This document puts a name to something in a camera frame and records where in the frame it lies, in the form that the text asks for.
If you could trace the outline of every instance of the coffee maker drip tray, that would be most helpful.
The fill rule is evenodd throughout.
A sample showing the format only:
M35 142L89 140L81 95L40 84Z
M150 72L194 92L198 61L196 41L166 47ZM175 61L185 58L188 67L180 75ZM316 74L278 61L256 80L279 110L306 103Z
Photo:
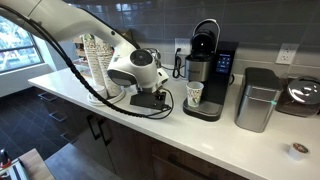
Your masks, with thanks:
M188 100L183 102L183 112L205 121L217 121L222 113L223 105L201 100L198 107L190 107Z

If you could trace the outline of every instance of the drawer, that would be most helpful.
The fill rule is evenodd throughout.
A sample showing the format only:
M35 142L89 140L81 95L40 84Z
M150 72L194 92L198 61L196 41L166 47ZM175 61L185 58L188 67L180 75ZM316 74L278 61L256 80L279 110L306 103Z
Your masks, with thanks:
M192 173L159 157L153 157L155 180L204 180L208 179L199 173Z
M64 108L72 103L48 92L38 94L43 102L55 105L57 108Z
M198 172L208 179L244 180L245 178L226 169L204 161L189 153L181 151L170 145L158 142L152 145L152 154L165 162Z
M64 113L60 113L59 111L54 111L48 114L48 123L55 126L60 132L64 133L69 131L67 128L67 124L69 124L70 119Z

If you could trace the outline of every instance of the white paper cup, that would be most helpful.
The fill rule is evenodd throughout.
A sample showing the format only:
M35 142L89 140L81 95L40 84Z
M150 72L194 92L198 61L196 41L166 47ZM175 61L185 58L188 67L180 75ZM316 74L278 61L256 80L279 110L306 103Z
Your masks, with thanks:
M201 82L192 81L187 83L188 105L198 107L201 100L204 85Z
M294 160L300 161L309 156L310 151L307 147L299 143L292 143L289 149L289 156Z
M95 86L92 86L92 88L98 93L100 94L100 96L102 96L104 99L107 99L108 97L108 94L107 94L107 90L104 86L100 86L100 85L95 85ZM99 101L96 97L94 97L94 95L92 95L90 93L90 98L91 100L93 101Z

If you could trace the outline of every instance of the power cord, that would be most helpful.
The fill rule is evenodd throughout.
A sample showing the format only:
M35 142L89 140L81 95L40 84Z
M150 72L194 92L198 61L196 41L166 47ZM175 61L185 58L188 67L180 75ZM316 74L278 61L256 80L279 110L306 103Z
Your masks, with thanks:
M233 75L233 74L231 75L231 78L232 78L232 80L231 80L231 82L229 83L229 86L232 85L233 82L234 82L234 75Z
M176 54L174 56L174 67L173 67L172 77L174 77L176 79L178 79L179 77L184 78L184 76L182 76L181 72L180 72L180 69L184 66L181 66L181 58L177 55L178 52L180 52L180 51L181 51L181 48L178 48L176 50Z

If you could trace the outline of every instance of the stainless steel trash can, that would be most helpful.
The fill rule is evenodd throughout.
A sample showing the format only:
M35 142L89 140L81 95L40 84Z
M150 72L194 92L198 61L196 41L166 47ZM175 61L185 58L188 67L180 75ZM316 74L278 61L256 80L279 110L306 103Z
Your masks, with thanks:
M240 90L235 123L244 129L263 132L282 91L279 78L273 71L247 68Z

